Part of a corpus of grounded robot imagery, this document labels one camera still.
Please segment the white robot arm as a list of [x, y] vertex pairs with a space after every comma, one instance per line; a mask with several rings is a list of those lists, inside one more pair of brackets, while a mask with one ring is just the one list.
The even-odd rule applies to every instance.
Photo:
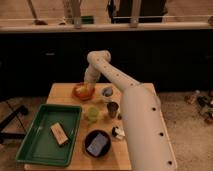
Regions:
[[177, 161], [155, 92], [110, 64], [107, 50], [91, 51], [84, 81], [104, 75], [122, 93], [120, 111], [133, 171], [176, 171]]

